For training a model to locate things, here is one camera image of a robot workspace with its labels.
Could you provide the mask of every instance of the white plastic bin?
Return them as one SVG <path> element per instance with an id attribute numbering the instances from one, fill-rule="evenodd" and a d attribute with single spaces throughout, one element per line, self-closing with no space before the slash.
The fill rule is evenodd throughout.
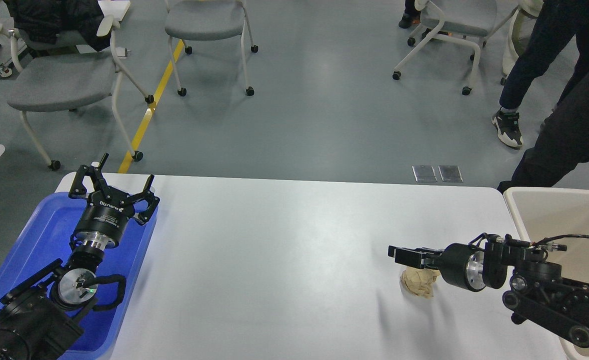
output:
<path id="1" fill-rule="evenodd" d="M 565 234 L 589 235 L 589 190 L 511 187 L 503 194 L 521 240 L 536 242 Z M 589 239 L 557 241 L 568 251 L 554 251 L 548 261 L 561 264 L 564 278 L 589 283 Z M 561 339 L 571 360 L 589 360 L 589 348 Z"/>

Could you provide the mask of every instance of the black cable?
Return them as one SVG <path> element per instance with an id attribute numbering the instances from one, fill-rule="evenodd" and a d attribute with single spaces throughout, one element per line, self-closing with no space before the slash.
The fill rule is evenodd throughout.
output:
<path id="1" fill-rule="evenodd" d="M 546 243 L 549 243 L 549 242 L 553 242 L 555 240 L 565 239 L 565 238 L 589 239 L 589 235 L 584 235 L 584 234 L 565 234 L 565 235 L 557 235 L 557 236 L 553 236 L 553 237 L 544 237 L 544 239 L 541 239 L 541 240 L 537 241 L 536 243 L 534 243 L 534 246 L 539 246 L 541 244 L 546 244 Z"/>

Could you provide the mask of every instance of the chair seat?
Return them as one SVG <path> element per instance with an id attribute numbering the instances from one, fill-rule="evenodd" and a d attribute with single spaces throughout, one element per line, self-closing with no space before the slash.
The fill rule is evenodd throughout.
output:
<path id="1" fill-rule="evenodd" d="M 16 78 L 8 105 L 25 112 L 84 107 L 110 96 L 115 71 L 109 52 L 37 57 Z"/>
<path id="2" fill-rule="evenodd" d="M 432 0 L 445 13 L 443 32 L 486 37 L 494 28 L 497 19 L 495 0 Z M 421 24 L 434 28 L 439 23 L 439 14 L 431 6 L 421 13 Z"/>
<path id="3" fill-rule="evenodd" d="M 187 41 L 216 41 L 242 34 L 244 8 L 238 1 L 185 0 L 166 18 L 166 33 Z"/>

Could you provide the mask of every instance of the sneaker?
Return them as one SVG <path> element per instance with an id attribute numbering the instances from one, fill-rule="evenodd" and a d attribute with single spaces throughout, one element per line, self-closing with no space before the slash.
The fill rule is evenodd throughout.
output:
<path id="1" fill-rule="evenodd" d="M 410 16 L 409 14 L 403 13 L 401 21 L 399 21 L 399 27 L 401 29 L 407 29 L 413 24 L 419 23 L 419 16 Z"/>
<path id="2" fill-rule="evenodd" d="M 513 149 L 521 149 L 524 145 L 519 130 L 519 112 L 497 111 L 492 116 L 492 125 L 496 128 L 496 137 Z"/>

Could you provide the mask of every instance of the crumpled paper ball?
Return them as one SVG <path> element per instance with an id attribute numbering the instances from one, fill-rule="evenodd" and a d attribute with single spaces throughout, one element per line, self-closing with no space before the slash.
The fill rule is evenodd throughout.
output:
<path id="1" fill-rule="evenodd" d="M 441 275 L 439 270 L 435 269 L 417 269 L 407 267 L 400 276 L 399 284 L 405 290 L 416 296 L 430 299 L 433 295 L 432 284 L 437 281 Z"/>

